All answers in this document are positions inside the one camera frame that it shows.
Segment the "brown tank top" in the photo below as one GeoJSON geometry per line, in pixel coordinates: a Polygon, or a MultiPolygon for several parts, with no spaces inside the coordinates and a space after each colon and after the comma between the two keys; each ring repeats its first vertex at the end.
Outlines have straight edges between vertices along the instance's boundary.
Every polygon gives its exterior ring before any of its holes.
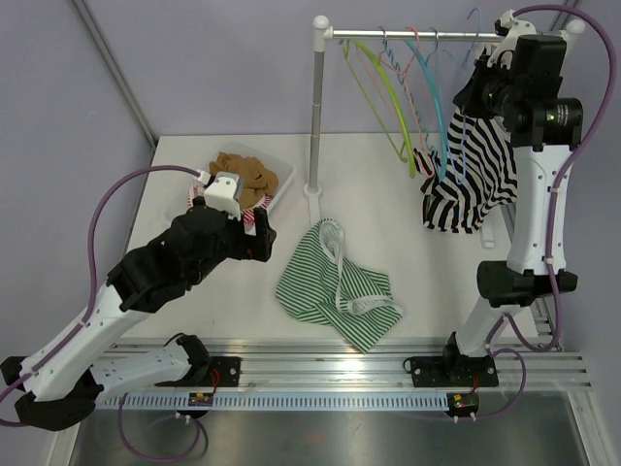
{"type": "Polygon", "coordinates": [[[251,208],[263,194],[274,197],[278,189],[278,176],[256,157],[221,151],[210,162],[209,171],[212,176],[223,171],[238,174],[242,178],[244,188],[239,199],[242,210],[251,208]]]}

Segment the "red striped tank top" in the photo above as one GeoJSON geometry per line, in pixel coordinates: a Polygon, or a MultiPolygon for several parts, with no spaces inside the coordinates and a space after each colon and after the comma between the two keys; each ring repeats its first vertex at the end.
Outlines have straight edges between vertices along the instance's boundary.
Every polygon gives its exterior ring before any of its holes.
{"type": "MultiPolygon", "coordinates": [[[[198,205],[205,205],[205,196],[204,196],[205,188],[199,184],[195,183],[188,190],[188,207],[194,207],[198,205]]],[[[255,224],[254,218],[254,209],[261,208],[264,210],[268,210],[268,207],[271,205],[273,201],[273,197],[267,194],[263,194],[259,201],[255,203],[251,208],[245,209],[242,211],[243,220],[245,229],[248,230],[255,224]]]]}

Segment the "green striped tank top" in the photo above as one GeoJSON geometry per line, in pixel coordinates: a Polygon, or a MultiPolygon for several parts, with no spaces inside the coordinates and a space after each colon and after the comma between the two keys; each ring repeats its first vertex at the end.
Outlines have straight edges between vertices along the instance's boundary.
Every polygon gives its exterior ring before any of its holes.
{"type": "Polygon", "coordinates": [[[347,258],[344,232],[330,218],[302,237],[275,296],[290,317],[334,328],[361,353],[369,352],[404,315],[389,277],[347,258]]]}

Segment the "black white striped tank top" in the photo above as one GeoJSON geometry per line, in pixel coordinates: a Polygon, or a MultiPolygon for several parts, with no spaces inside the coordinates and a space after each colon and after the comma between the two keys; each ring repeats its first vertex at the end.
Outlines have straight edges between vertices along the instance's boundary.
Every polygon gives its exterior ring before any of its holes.
{"type": "Polygon", "coordinates": [[[455,111],[447,129],[450,158],[445,176],[421,187],[422,224],[441,232],[473,234],[497,206],[517,199],[510,136],[495,119],[455,111]]]}

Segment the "light blue hanger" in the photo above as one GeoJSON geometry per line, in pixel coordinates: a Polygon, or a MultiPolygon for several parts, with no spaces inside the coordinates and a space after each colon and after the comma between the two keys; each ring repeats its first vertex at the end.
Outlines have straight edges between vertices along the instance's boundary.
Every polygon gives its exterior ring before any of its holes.
{"type": "MultiPolygon", "coordinates": [[[[477,17],[477,26],[474,33],[474,38],[469,45],[468,50],[464,54],[464,57],[459,61],[459,70],[461,71],[461,75],[466,77],[467,75],[467,67],[469,64],[469,60],[471,56],[474,54],[474,46],[476,45],[476,39],[481,34],[482,30],[482,13],[478,6],[473,7],[470,12],[467,14],[467,19],[470,19],[473,15],[477,17]]],[[[460,133],[460,141],[459,141],[459,160],[461,161],[461,174],[458,178],[457,183],[463,184],[466,181],[467,176],[467,157],[465,153],[465,141],[467,137],[467,118],[462,116],[462,126],[460,133]]]]}

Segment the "pink hanger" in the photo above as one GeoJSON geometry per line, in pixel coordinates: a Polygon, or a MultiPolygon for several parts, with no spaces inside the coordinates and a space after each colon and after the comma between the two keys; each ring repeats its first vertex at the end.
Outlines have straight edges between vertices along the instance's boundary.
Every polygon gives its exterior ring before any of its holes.
{"type": "Polygon", "coordinates": [[[416,107],[413,89],[409,85],[409,74],[413,65],[418,65],[425,76],[435,105],[440,103],[440,95],[435,90],[435,82],[428,62],[420,52],[420,34],[413,26],[409,30],[414,34],[414,38],[405,41],[410,49],[410,59],[406,65],[402,65],[397,60],[395,52],[388,47],[386,39],[382,41],[382,50],[378,53],[373,52],[361,41],[353,42],[355,53],[371,80],[377,96],[396,120],[401,134],[401,143],[397,143],[392,137],[385,119],[367,89],[362,84],[359,85],[359,89],[376,117],[391,149],[401,162],[408,165],[409,175],[413,178],[420,173],[431,179],[440,168],[434,161],[434,156],[441,154],[443,147],[436,147],[429,142],[430,130],[423,125],[423,115],[416,107]]]}

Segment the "green hanger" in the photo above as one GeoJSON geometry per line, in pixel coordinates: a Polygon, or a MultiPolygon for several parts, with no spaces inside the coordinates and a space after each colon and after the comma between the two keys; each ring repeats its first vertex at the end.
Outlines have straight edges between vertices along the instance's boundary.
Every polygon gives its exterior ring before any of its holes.
{"type": "Polygon", "coordinates": [[[371,51],[368,46],[358,40],[342,40],[341,47],[343,60],[347,65],[351,76],[358,85],[359,90],[362,92],[363,97],[365,98],[372,113],[374,114],[381,130],[387,137],[392,150],[395,152],[399,160],[408,166],[409,177],[411,179],[414,179],[417,174],[417,168],[414,157],[413,145],[409,132],[409,126],[404,116],[404,112],[397,97],[396,91],[392,85],[391,79],[385,71],[381,59],[377,54],[371,51]],[[367,73],[367,77],[373,85],[377,97],[383,103],[384,107],[395,118],[396,124],[398,126],[398,131],[402,136],[402,143],[400,145],[398,145],[392,137],[392,132],[389,130],[385,118],[382,116],[382,113],[376,106],[375,98],[371,95],[371,92],[364,86],[362,78],[357,73],[357,70],[352,62],[353,56],[356,56],[362,63],[362,67],[367,73]]]}

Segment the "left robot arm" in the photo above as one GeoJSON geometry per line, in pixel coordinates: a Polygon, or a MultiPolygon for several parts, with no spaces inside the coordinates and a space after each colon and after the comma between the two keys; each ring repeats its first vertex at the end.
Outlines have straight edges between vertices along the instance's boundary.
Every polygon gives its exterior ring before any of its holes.
{"type": "Polygon", "coordinates": [[[197,386],[212,358],[195,335],[137,356],[102,362],[123,334],[181,298],[226,259],[270,259],[277,233],[268,214],[254,211],[255,231],[209,207],[191,208],[145,246],[128,251],[93,302],[52,342],[29,357],[1,364],[5,383],[21,391],[12,427],[51,432],[85,420],[97,404],[151,385],[197,386]]]}

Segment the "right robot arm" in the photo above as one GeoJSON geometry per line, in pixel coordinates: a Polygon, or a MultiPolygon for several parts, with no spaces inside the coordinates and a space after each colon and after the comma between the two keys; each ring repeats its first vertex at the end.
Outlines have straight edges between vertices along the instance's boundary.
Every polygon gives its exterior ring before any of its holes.
{"type": "Polygon", "coordinates": [[[493,374],[488,351],[495,333],[537,299],[577,287],[566,269],[562,189],[581,143],[583,108],[558,95],[566,51],[560,36],[506,37],[476,61],[453,100],[467,117],[502,120],[516,163],[517,201],[507,259],[479,264],[479,298],[443,348],[441,375],[449,383],[493,374]]]}

